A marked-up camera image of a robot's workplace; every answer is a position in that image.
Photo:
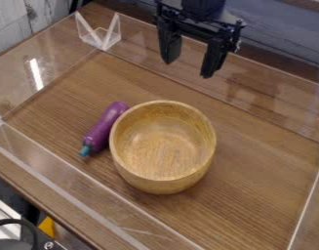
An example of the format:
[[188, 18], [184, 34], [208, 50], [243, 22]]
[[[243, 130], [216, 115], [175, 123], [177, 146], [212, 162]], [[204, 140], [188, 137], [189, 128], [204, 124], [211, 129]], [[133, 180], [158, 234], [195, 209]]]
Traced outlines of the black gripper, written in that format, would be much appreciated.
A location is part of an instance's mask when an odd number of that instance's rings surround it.
[[181, 35], [207, 41], [200, 76], [221, 68], [245, 23], [225, 8], [227, 0], [154, 0], [160, 57], [172, 63], [181, 53]]

